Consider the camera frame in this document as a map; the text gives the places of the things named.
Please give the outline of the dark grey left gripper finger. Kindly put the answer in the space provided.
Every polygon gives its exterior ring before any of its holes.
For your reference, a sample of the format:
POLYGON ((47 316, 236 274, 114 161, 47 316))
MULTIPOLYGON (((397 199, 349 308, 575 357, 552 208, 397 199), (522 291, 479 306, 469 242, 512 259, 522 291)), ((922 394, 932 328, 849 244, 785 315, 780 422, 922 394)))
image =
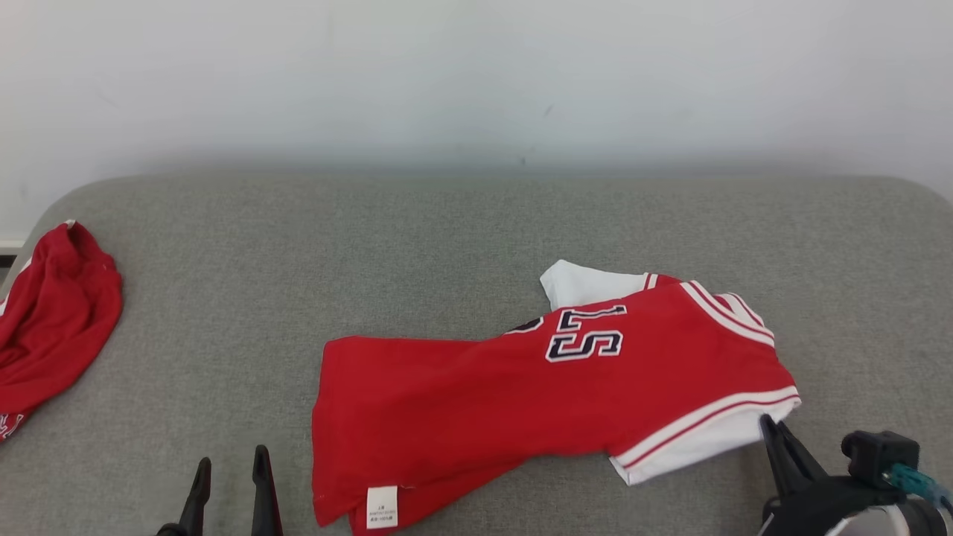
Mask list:
POLYGON ((284 534, 273 476, 271 456, 265 445, 256 445, 252 481, 255 484, 252 536, 284 534))
POLYGON ((201 458, 178 521, 180 535, 203 535, 205 505, 211 494, 211 459, 201 458))

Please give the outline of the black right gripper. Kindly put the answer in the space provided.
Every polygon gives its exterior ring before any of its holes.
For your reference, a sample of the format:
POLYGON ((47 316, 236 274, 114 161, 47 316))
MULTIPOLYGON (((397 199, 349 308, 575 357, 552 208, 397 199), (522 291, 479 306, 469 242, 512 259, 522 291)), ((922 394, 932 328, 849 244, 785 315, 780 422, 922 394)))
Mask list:
POLYGON ((765 504, 760 535, 827 535, 845 519, 874 506, 906 501, 894 486, 871 486, 850 476, 827 477, 790 429, 770 415, 759 418, 777 497, 765 504))

